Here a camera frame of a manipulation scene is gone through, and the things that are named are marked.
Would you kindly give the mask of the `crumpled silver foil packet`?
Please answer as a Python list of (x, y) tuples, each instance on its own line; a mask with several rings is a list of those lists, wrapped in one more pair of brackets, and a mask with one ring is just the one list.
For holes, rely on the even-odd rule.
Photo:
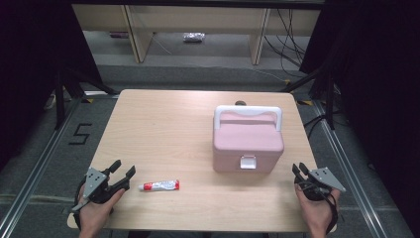
[(184, 33), (183, 41), (185, 43), (201, 43), (205, 39), (204, 33)]

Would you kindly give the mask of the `red and white tube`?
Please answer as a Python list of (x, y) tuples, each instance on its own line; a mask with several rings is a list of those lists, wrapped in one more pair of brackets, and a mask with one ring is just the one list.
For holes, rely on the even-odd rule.
[(178, 179), (146, 182), (139, 186), (140, 191), (166, 191), (179, 190), (179, 188), (180, 183)]

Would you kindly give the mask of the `person's right hand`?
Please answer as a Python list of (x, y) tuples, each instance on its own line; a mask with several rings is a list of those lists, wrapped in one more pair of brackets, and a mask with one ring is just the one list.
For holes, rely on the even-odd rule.
[(309, 200), (298, 184), (294, 187), (300, 203), (302, 217), (308, 227), (309, 233), (325, 232), (327, 234), (327, 228), (333, 219), (333, 212), (329, 203), (325, 200)]

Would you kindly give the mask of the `pink storage box white handle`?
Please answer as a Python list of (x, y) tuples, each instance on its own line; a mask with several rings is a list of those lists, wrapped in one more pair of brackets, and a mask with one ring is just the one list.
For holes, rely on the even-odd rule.
[(279, 107), (217, 106), (213, 118), (213, 169), (219, 173), (270, 173), (284, 152), (281, 126)]

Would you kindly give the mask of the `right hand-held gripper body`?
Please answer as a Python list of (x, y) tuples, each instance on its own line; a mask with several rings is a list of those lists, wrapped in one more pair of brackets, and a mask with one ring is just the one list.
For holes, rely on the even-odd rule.
[(309, 200), (323, 200), (333, 189), (345, 192), (345, 187), (328, 168), (309, 170), (308, 176), (300, 171), (302, 182), (297, 182)]

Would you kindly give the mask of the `person's left hand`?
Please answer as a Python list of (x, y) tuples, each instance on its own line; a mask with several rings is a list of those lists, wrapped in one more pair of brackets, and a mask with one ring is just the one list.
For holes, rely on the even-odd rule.
[(124, 193), (125, 190), (122, 188), (105, 203), (88, 203), (82, 207), (79, 211), (80, 232), (100, 233), (101, 229), (107, 223), (112, 208)]

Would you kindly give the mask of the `beige wooden desk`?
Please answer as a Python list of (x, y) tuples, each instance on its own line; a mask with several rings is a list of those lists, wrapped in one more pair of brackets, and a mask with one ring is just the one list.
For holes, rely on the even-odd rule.
[(84, 31), (126, 32), (135, 61), (142, 62), (154, 33), (212, 33), (247, 35), (252, 64), (260, 62), (263, 37), (312, 35), (318, 10), (246, 9), (217, 7), (164, 7), (74, 4), (72, 9)]

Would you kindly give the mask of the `black curtain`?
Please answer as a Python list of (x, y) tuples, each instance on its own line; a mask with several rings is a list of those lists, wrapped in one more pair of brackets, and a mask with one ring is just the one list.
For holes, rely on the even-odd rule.
[(368, 158), (420, 237), (420, 0), (325, 0), (302, 71), (321, 65), (354, 13), (337, 84)]
[(102, 81), (67, 0), (0, 0), (0, 170), (42, 113), (56, 77)]

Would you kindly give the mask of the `black metal stand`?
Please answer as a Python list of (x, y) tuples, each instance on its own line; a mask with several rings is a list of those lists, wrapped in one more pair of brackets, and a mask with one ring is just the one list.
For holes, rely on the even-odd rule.
[(334, 101), (334, 78), (332, 71), (326, 66), (320, 66), (313, 72), (300, 78), (294, 83), (288, 84), (286, 87), (281, 89), (281, 92), (291, 92), (304, 84), (313, 81), (311, 88), (309, 89), (308, 95), (312, 99), (320, 99), (322, 96), (326, 99), (326, 109), (323, 114), (323, 118), (330, 126), (331, 130), (335, 129), (333, 122), (333, 101)]
[(87, 82), (88, 84), (96, 87), (100, 91), (103, 91), (108, 95), (118, 95), (119, 91), (105, 85), (102, 82), (101, 77), (90, 77), (85, 73), (72, 69), (70, 67), (64, 67), (60, 69), (54, 79), (54, 92), (55, 92), (55, 108), (56, 108), (56, 124), (55, 127), (58, 129), (64, 122), (65, 111), (64, 111), (64, 93), (66, 89), (72, 99), (81, 99), (86, 95), (82, 89), (80, 83)]

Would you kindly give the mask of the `aluminium floor rail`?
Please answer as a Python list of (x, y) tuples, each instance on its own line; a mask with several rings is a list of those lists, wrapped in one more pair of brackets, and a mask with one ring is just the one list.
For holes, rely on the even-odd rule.
[(67, 125), (80, 104), (81, 99), (72, 99), (64, 113), (64, 119), (61, 124), (52, 132), (52, 135), (38, 158), (31, 173), (27, 177), (19, 193), (15, 196), (11, 207), (0, 222), (0, 238), (9, 238), (13, 233), (18, 221), (20, 220), (29, 200), (38, 186), (43, 174), (45, 173), (53, 153), (55, 152), (59, 141), (67, 128)]
[(322, 122), (323, 130), (326, 134), (327, 140), (335, 154), (338, 164), (340, 165), (343, 174), (348, 183), (349, 189), (352, 192), (355, 201), (361, 211), (361, 214), (367, 224), (367, 228), (373, 238), (388, 238), (377, 212), (375, 211), (372, 202), (368, 198), (356, 172), (351, 165), (349, 158), (336, 134), (326, 121)]

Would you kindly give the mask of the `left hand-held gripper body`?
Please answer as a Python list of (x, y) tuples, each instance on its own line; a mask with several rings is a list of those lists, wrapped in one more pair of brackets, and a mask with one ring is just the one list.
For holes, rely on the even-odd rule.
[(114, 186), (108, 183), (109, 174), (109, 170), (100, 172), (90, 167), (82, 181), (82, 191), (76, 193), (75, 205), (71, 210), (79, 211), (89, 202), (98, 204), (107, 202), (114, 193)]

